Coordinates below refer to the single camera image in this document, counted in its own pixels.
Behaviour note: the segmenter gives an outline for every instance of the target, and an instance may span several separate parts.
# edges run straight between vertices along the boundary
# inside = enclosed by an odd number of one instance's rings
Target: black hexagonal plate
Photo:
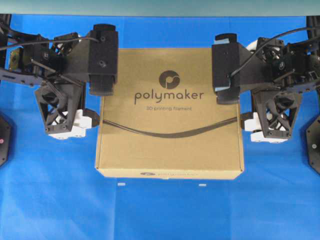
[[[320,116],[305,131],[310,166],[320,174]]]
[[[7,161],[11,126],[0,116],[0,166]]]

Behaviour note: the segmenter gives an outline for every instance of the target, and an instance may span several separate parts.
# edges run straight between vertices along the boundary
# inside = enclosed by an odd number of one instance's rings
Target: screw
[[[285,68],[285,62],[282,61],[282,62],[280,62],[280,64],[279,64],[279,69],[280,69],[280,70],[283,70],[284,68]]]
[[[102,68],[105,68],[105,67],[107,66],[107,64],[105,63],[105,61],[102,61],[102,60],[99,61],[99,65],[100,65],[100,67],[102,67]]]

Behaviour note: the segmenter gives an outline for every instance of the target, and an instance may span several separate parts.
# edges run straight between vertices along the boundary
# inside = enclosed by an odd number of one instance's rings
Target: blue fabric surface
[[[306,19],[14,15],[11,27],[53,38],[84,36],[97,23],[116,25],[120,48],[196,48],[228,32],[245,46],[304,27]],[[299,32],[283,39],[306,38]],[[46,136],[34,91],[0,85],[0,111],[14,126],[9,160],[0,168],[0,239],[319,239],[320,176],[308,165],[304,135],[319,114],[315,92],[304,94],[289,141],[252,143],[243,132],[245,172],[225,181],[105,178],[94,168],[98,129],[82,139]],[[99,112],[99,104],[87,95],[87,108]],[[241,111],[250,110],[245,93]]]

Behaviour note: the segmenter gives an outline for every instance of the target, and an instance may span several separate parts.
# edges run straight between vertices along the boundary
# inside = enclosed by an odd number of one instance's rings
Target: black wire
[[[234,77],[237,73],[239,73],[250,61],[251,59],[257,55],[258,52],[260,52],[266,45],[268,45],[268,43],[270,43],[272,40],[289,35],[289,34],[293,34],[296,32],[301,32],[304,30],[315,30],[315,29],[320,29],[320,26],[314,26],[314,27],[301,27],[301,28],[297,28],[297,29],[293,29],[290,31],[286,31],[284,33],[278,34],[277,36],[274,36],[270,39],[268,39],[267,41],[264,42],[264,44],[262,44],[262,46],[260,46],[250,57],[248,57],[241,65],[240,67],[238,67],[236,70],[234,70],[232,73],[230,73],[229,78]]]
[[[73,41],[79,41],[79,40],[91,40],[99,43],[100,41],[94,37],[90,36],[81,36],[76,38],[71,38],[67,40],[40,40],[40,41],[25,41],[25,42],[18,42],[15,44],[2,46],[0,47],[0,51],[7,50],[10,48],[18,47],[18,46],[26,46],[26,45],[34,45],[34,44],[48,44],[48,43],[54,43],[54,44],[62,44],[62,43],[69,43]]]

